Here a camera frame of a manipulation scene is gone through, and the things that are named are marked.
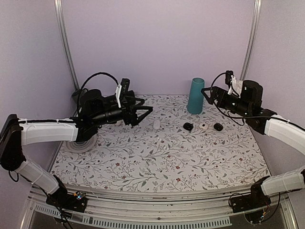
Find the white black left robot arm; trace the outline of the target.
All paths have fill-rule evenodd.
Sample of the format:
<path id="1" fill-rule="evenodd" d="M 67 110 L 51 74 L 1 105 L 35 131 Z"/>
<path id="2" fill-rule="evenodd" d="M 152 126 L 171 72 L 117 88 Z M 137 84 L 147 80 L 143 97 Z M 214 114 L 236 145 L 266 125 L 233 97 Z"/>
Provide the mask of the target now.
<path id="1" fill-rule="evenodd" d="M 71 197 L 55 176 L 23 154 L 22 147 L 44 142 L 85 142 L 97 134 L 98 128 L 122 120 L 136 126 L 153 108 L 144 105 L 133 91 L 121 91 L 103 97 L 100 90 L 85 92 L 79 99 L 80 113 L 67 119 L 27 120 L 10 114 L 0 133 L 0 165 L 16 172 L 42 188 L 60 207 L 67 207 Z"/>

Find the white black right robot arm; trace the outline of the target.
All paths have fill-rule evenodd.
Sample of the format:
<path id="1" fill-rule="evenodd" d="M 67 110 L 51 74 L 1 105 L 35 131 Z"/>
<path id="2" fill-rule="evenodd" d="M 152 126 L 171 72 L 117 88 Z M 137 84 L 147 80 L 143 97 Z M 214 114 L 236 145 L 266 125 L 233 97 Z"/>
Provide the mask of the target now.
<path id="1" fill-rule="evenodd" d="M 234 88 L 231 80 L 226 80 L 229 90 L 217 86 L 203 88 L 201 93 L 209 104 L 223 108 L 245 122 L 256 132 L 266 135 L 299 151 L 305 152 L 305 130 L 282 118 L 276 112 L 263 109 L 262 86 L 251 80 L 242 82 L 241 88 Z M 280 175 L 264 177 L 251 186 L 252 194 L 246 198 L 250 208 L 258 207 L 265 196 L 276 193 L 291 192 L 305 188 L 305 167 L 301 166 Z"/>

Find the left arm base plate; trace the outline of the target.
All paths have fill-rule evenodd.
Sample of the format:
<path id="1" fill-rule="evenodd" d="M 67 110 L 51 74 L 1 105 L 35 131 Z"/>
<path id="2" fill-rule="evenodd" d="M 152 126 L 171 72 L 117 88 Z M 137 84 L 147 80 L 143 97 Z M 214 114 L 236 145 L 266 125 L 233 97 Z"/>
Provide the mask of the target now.
<path id="1" fill-rule="evenodd" d="M 84 213 L 87 207 L 88 199 L 86 194 L 82 192 L 76 192 L 69 194 L 66 190 L 57 190 L 53 194 L 49 194 L 46 203 L 48 205 L 55 206 L 60 209 L 66 209 Z"/>

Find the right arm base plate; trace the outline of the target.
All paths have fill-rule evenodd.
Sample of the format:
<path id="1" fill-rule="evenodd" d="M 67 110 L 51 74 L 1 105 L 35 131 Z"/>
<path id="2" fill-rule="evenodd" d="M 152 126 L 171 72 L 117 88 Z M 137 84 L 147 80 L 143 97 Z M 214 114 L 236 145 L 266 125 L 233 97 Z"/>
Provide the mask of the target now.
<path id="1" fill-rule="evenodd" d="M 254 195 L 242 195 L 234 193 L 228 200 L 229 207 L 233 213 L 248 211 L 256 208 L 261 208 L 271 204 L 269 197 L 263 196 L 257 198 Z"/>

